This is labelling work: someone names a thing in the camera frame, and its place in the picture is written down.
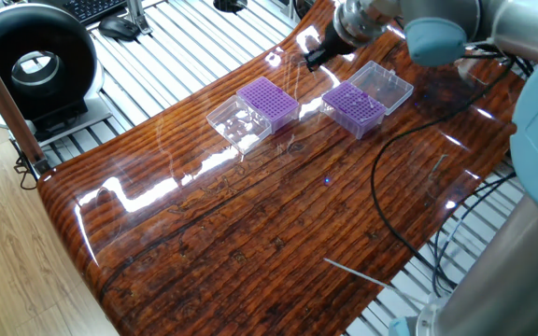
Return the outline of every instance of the clear plastic box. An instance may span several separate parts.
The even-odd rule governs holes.
[[[347,81],[383,104],[387,108],[386,116],[405,102],[415,89],[397,77],[393,70],[388,71],[373,61],[365,64]]]
[[[349,80],[323,95],[321,111],[357,139],[380,124],[410,95],[414,87],[370,61]]]
[[[206,119],[242,154],[247,154],[271,133],[269,119],[238,96],[230,97]]]
[[[299,104],[269,79],[260,77],[206,116],[209,124],[242,153],[291,120]]]

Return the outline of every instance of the wooden pole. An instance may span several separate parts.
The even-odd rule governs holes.
[[[18,146],[24,152],[30,163],[36,165],[45,159],[43,150],[38,145],[35,136],[28,129],[24,117],[9,94],[3,80],[0,78],[0,114],[9,130],[16,137]]]

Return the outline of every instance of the wooden tabletop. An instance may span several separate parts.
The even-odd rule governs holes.
[[[388,31],[310,74],[301,52],[332,14],[333,2],[318,0],[274,49],[39,180],[53,226],[120,334],[339,334],[379,288],[322,259],[387,281],[411,257],[376,213],[375,155],[503,67],[422,68]],[[358,141],[317,110],[322,93],[370,60],[415,91]],[[260,76],[301,103],[301,118],[243,156],[205,116]],[[377,194],[413,245],[501,160],[521,87],[510,75],[476,106],[386,152]]]

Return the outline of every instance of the metal floor grate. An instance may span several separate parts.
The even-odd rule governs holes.
[[[100,96],[113,117],[43,147],[52,166],[159,114],[281,42],[296,23],[271,0],[238,15],[208,0],[145,0],[151,35],[123,42],[90,28],[104,68]]]
[[[143,6],[152,35],[123,42],[101,36],[96,26],[90,29],[104,67],[100,95],[113,117],[44,147],[50,164],[68,161],[159,114],[272,48],[296,24],[272,0],[248,0],[249,10],[238,16],[218,12],[208,0],[146,0]],[[510,163],[503,163],[487,181],[511,171]],[[465,219],[442,263],[452,280],[458,282],[466,274],[522,194],[517,180],[511,180]],[[474,201],[475,198],[469,199],[467,205]],[[464,211],[466,207],[448,220],[446,233]],[[420,252],[432,260],[427,245]],[[426,300],[431,293],[431,273],[412,258],[392,284]],[[392,318],[416,315],[420,308],[384,290],[347,328],[346,334],[387,335]]]

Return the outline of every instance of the wooden floor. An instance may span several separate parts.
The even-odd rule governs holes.
[[[117,335],[66,256],[36,190],[20,188],[16,159],[0,129],[0,335]]]

